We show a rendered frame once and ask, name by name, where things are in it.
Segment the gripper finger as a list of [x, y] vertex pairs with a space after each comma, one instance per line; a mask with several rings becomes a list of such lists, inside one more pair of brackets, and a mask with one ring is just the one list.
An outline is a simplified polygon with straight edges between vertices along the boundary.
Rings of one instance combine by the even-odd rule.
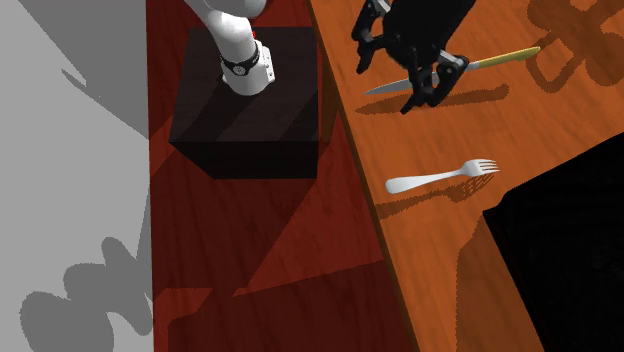
[[436, 67], [439, 82], [434, 86], [432, 67], [419, 68], [415, 50], [412, 50], [409, 57], [411, 62], [407, 66], [407, 71], [412, 94], [400, 109], [402, 114], [407, 114], [413, 107], [421, 107], [424, 104], [429, 107], [439, 105], [455, 87], [470, 63], [463, 55], [452, 56], [444, 53], [442, 61]]
[[387, 14], [390, 9], [391, 5], [386, 0], [364, 1], [351, 32], [351, 38], [358, 43], [357, 74], [365, 72], [369, 68], [375, 52], [385, 47], [384, 36], [372, 36], [371, 30], [374, 22]]

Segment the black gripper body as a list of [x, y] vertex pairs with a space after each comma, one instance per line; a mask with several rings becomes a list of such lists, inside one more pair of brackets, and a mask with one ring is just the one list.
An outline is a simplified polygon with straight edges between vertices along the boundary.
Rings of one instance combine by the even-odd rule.
[[408, 68], [433, 64], [476, 0], [393, 0], [382, 21], [385, 50]]

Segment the dark robot stand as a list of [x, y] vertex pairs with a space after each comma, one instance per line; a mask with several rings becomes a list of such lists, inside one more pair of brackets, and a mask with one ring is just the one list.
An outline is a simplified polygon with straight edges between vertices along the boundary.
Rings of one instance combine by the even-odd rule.
[[318, 161], [317, 45], [309, 27], [256, 31], [276, 79], [241, 96], [223, 82], [218, 49], [191, 29], [169, 141], [214, 179], [311, 179]]

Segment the white fork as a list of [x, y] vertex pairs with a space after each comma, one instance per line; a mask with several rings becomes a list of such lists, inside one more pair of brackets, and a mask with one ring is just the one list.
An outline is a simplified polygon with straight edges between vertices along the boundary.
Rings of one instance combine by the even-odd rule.
[[457, 176], [479, 177], [499, 171], [500, 168], [494, 160], [472, 159], [464, 162], [459, 169], [453, 171], [388, 179], [385, 182], [385, 189], [389, 194], [398, 194], [432, 182], [437, 182], [448, 178], [453, 178]]

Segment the black box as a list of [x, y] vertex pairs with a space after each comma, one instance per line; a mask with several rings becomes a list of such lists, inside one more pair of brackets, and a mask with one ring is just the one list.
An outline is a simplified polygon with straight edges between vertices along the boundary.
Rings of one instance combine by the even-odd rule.
[[483, 216], [545, 352], [624, 352], [624, 132]]

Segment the yellow handled knife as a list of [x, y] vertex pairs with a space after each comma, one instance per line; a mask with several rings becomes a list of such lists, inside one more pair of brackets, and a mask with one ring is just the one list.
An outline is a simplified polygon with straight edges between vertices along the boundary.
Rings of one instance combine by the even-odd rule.
[[[526, 49], [509, 52], [506, 54], [470, 62], [467, 65], [465, 71], [470, 72], [470, 71], [474, 71], [474, 70], [478, 70], [482, 68], [497, 66], [497, 65], [508, 63], [511, 61], [523, 61], [532, 56], [535, 56], [540, 50], [541, 48], [539, 46], [534, 46], [534, 47], [529, 47]], [[392, 92], [397, 92], [397, 91], [405, 91], [410, 88], [411, 88], [411, 83], [408, 78], [405, 78], [402, 80], [387, 83], [387, 84], [375, 87], [373, 89], [370, 89], [369, 91], [366, 91], [366, 94], [370, 95], [370, 94], [392, 93]]]

